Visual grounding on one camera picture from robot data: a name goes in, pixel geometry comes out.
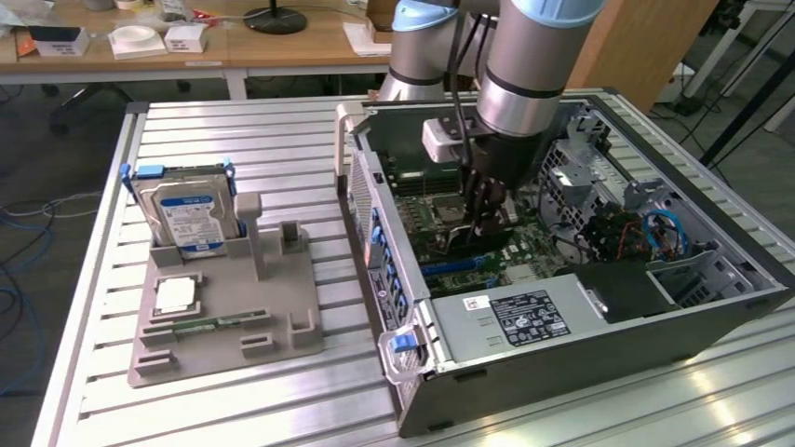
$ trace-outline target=white sticker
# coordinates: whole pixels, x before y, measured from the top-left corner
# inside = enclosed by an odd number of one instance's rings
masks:
[[[186,67],[220,67],[224,65],[220,61],[186,61]]]
[[[206,256],[224,244],[218,220],[210,216],[212,196],[170,197],[160,200],[162,214],[172,230],[173,245],[188,257]]]
[[[467,311],[484,309],[489,306],[488,295],[471,296],[469,298],[464,298],[463,306],[467,308]]]

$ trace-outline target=barcode sticker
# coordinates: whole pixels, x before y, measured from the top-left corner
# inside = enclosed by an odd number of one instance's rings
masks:
[[[467,311],[484,309],[489,306],[488,295],[471,296],[463,299],[463,306]]]

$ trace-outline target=floor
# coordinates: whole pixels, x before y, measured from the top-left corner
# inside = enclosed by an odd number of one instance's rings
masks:
[[[704,61],[715,42],[716,36],[699,38],[685,58],[691,66],[697,66]],[[741,43],[733,44],[715,70],[717,75],[745,50],[747,47]],[[703,144],[713,141],[776,66],[776,61],[764,59],[735,95],[719,103],[721,112],[705,116],[695,132]],[[136,99],[149,102],[225,99],[225,85],[221,81],[205,80],[190,83],[189,93],[180,93],[173,82],[129,83],[124,88]],[[368,77],[345,78],[345,94],[364,93],[366,88],[372,87]],[[14,94],[18,87],[9,86],[5,89]],[[277,94],[314,96],[322,92],[320,80],[308,77],[261,79],[252,81],[250,89],[252,96],[262,98],[272,98]],[[5,139],[0,162],[0,204],[20,200],[52,199],[101,189],[124,108],[113,95],[97,96],[68,117],[70,124],[68,135],[56,137],[49,134],[46,122],[41,117],[76,90],[77,86],[61,86],[60,96],[45,98],[37,87],[28,86],[17,98],[5,105],[0,105],[0,135]],[[740,136],[747,129],[763,121],[793,92],[795,81],[788,79],[748,123],[745,130],[740,132]],[[715,94],[716,89],[708,93],[708,96],[713,97]],[[661,116],[673,115],[663,106],[655,107],[655,112]],[[656,122],[675,139],[680,139],[687,134],[683,126],[692,127],[700,115],[701,113],[679,117],[680,123],[673,119],[656,119]],[[795,171],[793,143],[795,141],[787,142],[781,136],[760,130],[720,165],[735,191],[789,237],[795,237],[795,212],[791,211],[787,193],[795,188],[795,176],[791,175]],[[684,147],[699,155],[692,139],[684,143]],[[90,210],[96,205],[96,199],[86,198],[69,203],[68,207],[64,206],[61,213]],[[20,207],[12,210],[18,212],[32,208]],[[29,379],[0,398],[0,445],[29,444],[72,292],[78,279],[92,220],[92,216],[56,220],[52,225],[53,242],[45,255],[18,274],[14,274],[37,312],[45,360]],[[18,222],[25,225],[42,225],[46,218],[29,217],[20,219]],[[0,224],[0,253],[2,253],[0,260],[5,259],[33,236],[33,231]],[[5,299],[6,297],[0,295],[0,309],[5,307]],[[0,314],[0,335],[13,319],[14,310],[5,315]],[[5,387],[34,364],[38,352],[36,333],[32,323],[22,319],[9,337],[0,341],[0,359],[2,359],[0,387]]]

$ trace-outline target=power supply label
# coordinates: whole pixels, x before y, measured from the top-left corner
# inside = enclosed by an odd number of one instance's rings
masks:
[[[508,343],[513,346],[571,333],[547,291],[492,299],[491,305]]]

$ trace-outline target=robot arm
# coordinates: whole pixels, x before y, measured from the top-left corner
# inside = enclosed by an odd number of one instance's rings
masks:
[[[459,14],[439,6],[451,0],[397,5],[389,75],[380,99],[427,100],[443,98],[443,73],[455,37]],[[464,144],[453,117],[424,123],[423,143],[436,161],[460,161],[467,220],[472,234],[489,232],[497,211],[520,181],[545,155],[544,130],[557,108],[587,33],[605,0],[457,0],[461,8],[477,12],[497,4],[499,25],[491,33],[485,68],[480,76],[477,109],[465,117],[469,129]],[[463,33],[475,26],[467,17]],[[483,31],[468,53],[475,53]]]

